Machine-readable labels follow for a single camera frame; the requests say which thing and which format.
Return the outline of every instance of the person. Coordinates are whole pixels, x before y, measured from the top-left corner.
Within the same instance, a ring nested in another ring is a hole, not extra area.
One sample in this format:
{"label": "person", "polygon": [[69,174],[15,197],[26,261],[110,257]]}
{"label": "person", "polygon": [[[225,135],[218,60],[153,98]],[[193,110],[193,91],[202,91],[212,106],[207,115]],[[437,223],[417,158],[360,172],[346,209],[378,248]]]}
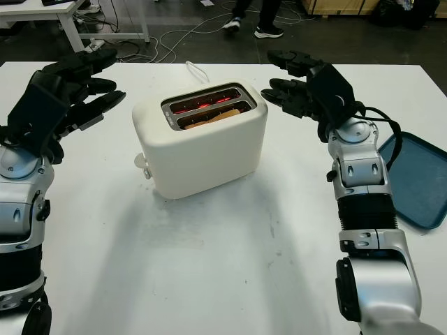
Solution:
{"label": "person", "polygon": [[[240,22],[245,17],[245,11],[252,0],[237,0],[233,9],[233,18],[222,28],[229,33],[235,33],[240,29]],[[259,13],[259,23],[254,32],[257,38],[278,38],[284,35],[284,30],[273,25],[278,13],[281,0],[263,0],[263,6]]]}
{"label": "person", "polygon": [[99,5],[94,5],[90,2],[90,0],[86,0],[79,6],[76,14],[78,15],[86,15],[86,14],[94,14],[98,13],[101,10]]}

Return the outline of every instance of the toaster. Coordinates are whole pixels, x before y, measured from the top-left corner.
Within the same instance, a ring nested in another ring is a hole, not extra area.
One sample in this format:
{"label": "toaster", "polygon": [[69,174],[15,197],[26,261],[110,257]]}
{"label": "toaster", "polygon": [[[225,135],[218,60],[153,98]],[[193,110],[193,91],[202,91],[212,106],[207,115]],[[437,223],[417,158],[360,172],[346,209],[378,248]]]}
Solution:
{"label": "toaster", "polygon": [[208,83],[138,103],[140,167],[165,198],[178,199],[253,172],[268,109],[248,83]]}

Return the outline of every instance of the sneaker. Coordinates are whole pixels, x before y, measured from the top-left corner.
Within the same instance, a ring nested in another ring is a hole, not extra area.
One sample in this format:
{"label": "sneaker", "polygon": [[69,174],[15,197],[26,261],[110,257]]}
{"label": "sneaker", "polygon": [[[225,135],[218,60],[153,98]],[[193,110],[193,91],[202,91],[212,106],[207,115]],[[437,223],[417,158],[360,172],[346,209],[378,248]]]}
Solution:
{"label": "sneaker", "polygon": [[276,28],[275,26],[268,29],[256,27],[254,35],[257,38],[278,38],[284,35],[284,30]]}
{"label": "sneaker", "polygon": [[90,5],[87,8],[78,9],[76,11],[76,14],[78,15],[86,15],[86,14],[94,14],[101,10],[101,7],[99,5]]}
{"label": "sneaker", "polygon": [[229,33],[236,33],[240,29],[240,17],[234,17],[230,22],[227,22],[222,29]]}

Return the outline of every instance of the floor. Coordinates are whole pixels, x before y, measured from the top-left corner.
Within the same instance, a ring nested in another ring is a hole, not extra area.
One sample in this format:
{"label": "floor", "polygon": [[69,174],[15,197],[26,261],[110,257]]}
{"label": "floor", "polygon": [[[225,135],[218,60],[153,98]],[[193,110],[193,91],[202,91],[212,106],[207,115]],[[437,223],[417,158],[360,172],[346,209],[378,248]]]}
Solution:
{"label": "floor", "polygon": [[[104,17],[116,23],[110,0],[100,0]],[[121,32],[139,31],[137,4],[139,0],[114,2]],[[233,1],[214,0],[215,6],[204,7],[199,0],[143,0],[145,14],[151,36],[160,38],[173,30],[191,30],[204,20],[220,16],[204,23],[197,31],[215,31],[229,18]],[[383,28],[370,24],[364,17],[329,17],[322,19],[302,15],[303,21],[292,13],[302,13],[302,8],[292,1],[282,5],[278,22],[286,33],[277,40],[256,40],[253,31],[257,24],[257,13],[248,13],[241,31],[234,36],[226,36],[222,31],[214,33],[190,33],[175,48],[175,54],[167,54],[167,49],[158,46],[162,62],[195,63],[267,63],[266,52],[271,49],[295,49],[308,52],[315,57],[336,64],[419,64],[447,95],[447,20],[431,20],[420,31],[404,27]],[[261,0],[254,0],[254,8],[261,7]],[[100,20],[103,16],[93,15]],[[79,26],[80,31],[95,31],[102,24]],[[103,31],[109,31],[105,25]],[[172,32],[165,35],[162,42],[172,47],[184,35]],[[154,56],[155,40],[138,46],[119,43],[106,45],[116,47],[119,56],[133,54],[140,48],[141,54]],[[56,61],[71,52],[70,45],[57,22],[35,22],[27,24],[17,35],[0,37],[0,64],[4,61]]]}

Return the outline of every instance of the white table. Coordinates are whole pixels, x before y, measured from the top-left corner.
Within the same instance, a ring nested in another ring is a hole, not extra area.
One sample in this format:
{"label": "white table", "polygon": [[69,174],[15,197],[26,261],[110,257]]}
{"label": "white table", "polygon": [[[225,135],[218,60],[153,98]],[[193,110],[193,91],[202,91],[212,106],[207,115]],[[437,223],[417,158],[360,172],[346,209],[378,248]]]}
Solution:
{"label": "white table", "polygon": [[[1,118],[43,63],[6,63]],[[211,80],[243,77],[257,89],[288,77],[269,65],[204,65]],[[447,150],[447,98],[419,66],[340,65],[356,98],[402,129]],[[337,205],[331,159],[316,123],[269,105],[257,171],[182,200],[164,200],[133,164],[133,105],[196,84],[182,64],[116,64],[103,73],[127,92],[104,121],[63,140],[47,193],[43,268],[52,334],[340,335]],[[380,124],[383,142],[390,130]],[[401,223],[423,293],[422,320],[447,334],[447,225]]]}
{"label": "white table", "polygon": [[0,23],[17,21],[59,20],[65,34],[75,52],[82,51],[85,47],[81,38],[107,38],[107,39],[144,39],[149,42],[142,2],[139,1],[139,18],[142,33],[82,33],[79,34],[73,22],[72,15],[84,0],[60,3],[52,6],[44,6],[41,0],[26,0],[23,3],[0,6]]}

